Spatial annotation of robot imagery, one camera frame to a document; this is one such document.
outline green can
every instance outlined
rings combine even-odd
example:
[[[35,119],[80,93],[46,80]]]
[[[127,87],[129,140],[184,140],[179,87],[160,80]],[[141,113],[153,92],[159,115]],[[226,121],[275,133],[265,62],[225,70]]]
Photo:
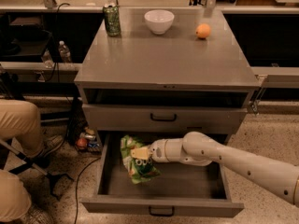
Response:
[[[103,13],[107,34],[109,36],[120,35],[121,24],[119,8],[114,3],[105,4]]]

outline sneaker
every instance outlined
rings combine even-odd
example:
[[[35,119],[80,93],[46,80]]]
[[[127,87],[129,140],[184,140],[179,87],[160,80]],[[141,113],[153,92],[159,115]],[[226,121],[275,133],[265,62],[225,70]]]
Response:
[[[40,209],[32,203],[28,212],[20,218],[23,224],[54,224],[53,218],[49,213]]]
[[[64,143],[64,138],[60,135],[54,135],[44,140],[44,150],[38,155],[40,158],[47,157],[50,153],[56,151]]]

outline white robotic arm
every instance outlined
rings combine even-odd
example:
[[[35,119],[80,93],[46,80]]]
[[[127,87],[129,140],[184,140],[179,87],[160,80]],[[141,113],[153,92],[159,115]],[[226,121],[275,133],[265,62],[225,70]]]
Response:
[[[149,154],[157,162],[204,166],[215,161],[299,207],[299,168],[289,163],[224,146],[198,132],[157,140],[149,146]]]

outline person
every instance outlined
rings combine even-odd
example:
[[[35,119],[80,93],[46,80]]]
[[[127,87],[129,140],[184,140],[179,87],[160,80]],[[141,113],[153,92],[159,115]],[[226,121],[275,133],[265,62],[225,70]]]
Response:
[[[23,153],[34,162],[57,150],[64,139],[60,135],[44,139],[40,113],[36,105],[19,100],[0,99],[0,138],[15,138]],[[17,175],[0,169],[0,223],[54,223],[52,217],[32,203],[30,194]]]

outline gray tabletop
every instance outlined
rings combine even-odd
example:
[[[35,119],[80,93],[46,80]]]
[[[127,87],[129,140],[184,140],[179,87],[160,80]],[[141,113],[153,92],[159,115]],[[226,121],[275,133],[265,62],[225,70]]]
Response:
[[[222,12],[216,8],[168,8],[175,20],[164,35],[144,21],[149,8],[120,8],[121,36],[102,23],[75,79],[107,88],[255,89],[259,86]],[[198,39],[207,23],[211,35]]]

